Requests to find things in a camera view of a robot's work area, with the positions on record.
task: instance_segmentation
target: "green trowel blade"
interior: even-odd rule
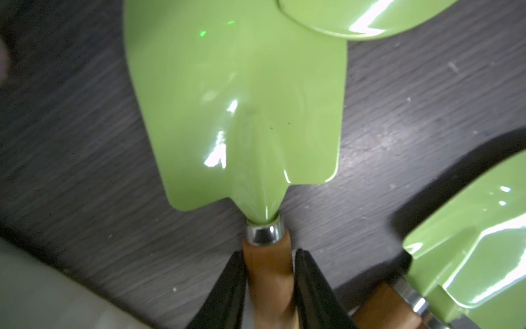
[[[441,320],[526,326],[526,152],[499,164],[411,232],[407,280]]]
[[[127,0],[131,80],[166,194],[187,211],[230,197],[271,220],[290,184],[336,173],[344,39],[275,1]]]
[[[301,24],[351,40],[375,39],[413,28],[457,0],[279,0]]]

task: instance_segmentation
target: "garden trowel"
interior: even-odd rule
[[[413,258],[409,272],[382,284],[358,309],[360,329],[447,328],[463,315],[481,329],[524,329],[526,151],[464,188],[403,248]],[[379,307],[385,315],[369,321],[369,310]]]
[[[278,0],[299,23],[328,35],[360,41],[398,34],[422,24],[457,0]]]
[[[351,8],[357,17],[375,6],[354,3],[364,4]],[[283,10],[276,0],[124,6],[129,72],[170,204],[189,211],[228,197],[247,218],[256,328],[298,323],[278,208],[288,186],[336,175],[347,67],[346,36],[313,31]]]

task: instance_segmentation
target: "green metal scoop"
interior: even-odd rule
[[[413,28],[456,1],[279,0],[279,5],[290,17],[313,30],[358,41]]]
[[[449,323],[462,314],[482,329],[526,326],[526,151],[462,190],[403,243],[406,280]]]
[[[229,197],[272,220],[290,184],[337,170],[347,44],[274,1],[125,3],[131,78],[171,205]]]

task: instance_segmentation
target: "metal ferrule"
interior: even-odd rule
[[[422,323],[427,329],[451,329],[428,310],[428,302],[403,277],[391,282],[393,289],[411,306],[413,311],[422,316]]]
[[[437,317],[427,311],[422,316],[422,323],[426,326],[427,329],[451,329],[449,326],[445,325],[444,322],[437,319]]]
[[[428,302],[403,277],[393,281],[391,286],[415,313],[422,315],[427,310]]]
[[[278,214],[276,219],[266,225],[255,225],[247,221],[246,238],[253,246],[268,246],[278,243],[285,235],[285,225]]]

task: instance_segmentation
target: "wooden handle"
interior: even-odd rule
[[[298,328],[289,232],[271,246],[256,247],[243,239],[243,255],[256,329]]]
[[[420,329],[422,324],[422,318],[385,282],[352,319],[360,329]]]

